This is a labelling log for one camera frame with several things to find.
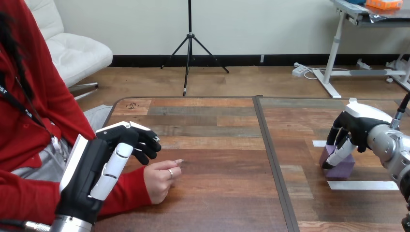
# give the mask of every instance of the sleeve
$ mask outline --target sleeve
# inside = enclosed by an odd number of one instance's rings
[[[51,225],[59,202],[59,183],[27,180],[0,171],[0,218]],[[144,168],[121,175],[102,207],[100,216],[151,204],[144,183]]]
[[[36,67],[32,68],[38,71],[41,81],[44,82],[49,118],[61,129],[62,137],[70,144],[74,144],[80,131],[86,139],[95,138],[87,118],[54,66],[48,46],[31,11],[23,0],[19,1],[23,11],[19,23],[27,25],[26,31],[22,32],[25,36],[21,40],[31,40],[24,43],[24,49],[35,56],[32,61]]]

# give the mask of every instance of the wooden tabletop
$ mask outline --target wooden tabletop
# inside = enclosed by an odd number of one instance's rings
[[[286,232],[282,207],[252,97],[127,98],[108,125],[151,128],[162,151],[184,159],[165,201],[97,223],[99,232]],[[126,172],[140,167],[130,159]]]
[[[399,191],[331,190],[319,167],[323,147],[333,121],[348,100],[260,99],[264,117],[278,157],[287,191],[301,232],[402,232],[407,213]],[[361,101],[393,116],[395,101]],[[401,131],[410,133],[405,114]],[[368,150],[355,151],[349,181],[391,181],[380,160]]]
[[[393,115],[395,101],[359,101]],[[159,205],[99,221],[99,232],[402,231],[399,191],[331,190],[319,157],[348,100],[126,98],[107,125],[133,121],[161,138],[157,159],[184,159],[183,176]],[[410,134],[410,117],[401,130]],[[371,152],[354,153],[349,180],[389,181]],[[125,172],[141,165],[130,159]]]

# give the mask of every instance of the red cardigan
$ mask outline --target red cardigan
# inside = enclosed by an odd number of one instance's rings
[[[14,19],[12,34],[22,48],[26,78],[34,92],[32,102],[44,124],[71,145],[78,134],[87,139],[94,138],[87,119],[53,65],[45,40],[24,1],[0,0],[0,12]],[[0,45],[0,72],[5,74],[6,88],[30,109],[22,89],[15,82],[17,71],[12,60]],[[38,153],[50,143],[49,133],[1,95],[0,131],[0,218],[51,224],[59,201],[59,183],[26,180],[10,173],[20,167],[41,166]],[[151,201],[142,168],[119,178],[101,215],[116,214],[147,204]]]

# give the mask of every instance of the chair leg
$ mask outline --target chair leg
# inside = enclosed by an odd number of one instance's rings
[[[78,91],[78,90],[82,90],[82,89],[90,88],[90,87],[98,88],[98,83],[94,82],[94,83],[89,83],[89,84],[71,86],[71,87],[68,88],[68,90],[70,92],[74,92],[74,91]]]
[[[78,95],[77,97],[74,97],[74,99],[75,99],[76,101],[78,101],[79,99],[81,99],[81,98],[83,98],[83,97],[85,97],[85,96],[88,96],[88,95],[90,95],[91,93],[93,93],[93,92],[95,92],[95,91],[97,91],[97,89],[92,90],[92,91],[90,91],[90,92],[87,92],[87,93],[85,93],[85,94]]]

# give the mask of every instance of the robotic hand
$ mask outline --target robotic hand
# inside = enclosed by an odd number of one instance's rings
[[[350,103],[334,121],[326,144],[337,148],[322,163],[322,168],[332,169],[353,150],[366,151],[367,148],[380,158],[391,179],[397,184],[407,201],[410,211],[410,137],[400,132],[398,126],[410,93],[405,96],[394,118],[374,107],[359,104],[356,99]],[[410,232],[410,215],[402,220],[405,231]]]
[[[103,202],[114,188],[131,155],[143,164],[161,150],[149,128],[119,122],[96,131],[97,139],[81,135],[74,144],[60,183],[61,200],[51,232],[89,232]]]

